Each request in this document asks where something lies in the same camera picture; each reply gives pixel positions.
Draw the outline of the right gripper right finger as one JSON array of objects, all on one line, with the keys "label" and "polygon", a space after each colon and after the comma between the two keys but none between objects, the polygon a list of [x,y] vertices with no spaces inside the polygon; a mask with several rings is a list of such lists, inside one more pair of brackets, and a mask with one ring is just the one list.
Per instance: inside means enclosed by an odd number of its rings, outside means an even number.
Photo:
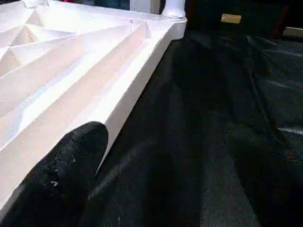
[{"label": "right gripper right finger", "polygon": [[268,130],[228,123],[225,141],[263,227],[303,225],[303,158]]}]

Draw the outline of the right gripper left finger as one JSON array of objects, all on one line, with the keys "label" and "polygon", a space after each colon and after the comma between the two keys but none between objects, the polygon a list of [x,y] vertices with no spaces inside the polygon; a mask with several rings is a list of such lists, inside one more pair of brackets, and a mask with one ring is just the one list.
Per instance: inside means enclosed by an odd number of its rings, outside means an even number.
[{"label": "right gripper left finger", "polygon": [[2,227],[76,227],[107,149],[108,130],[88,122],[67,133],[0,211]]}]

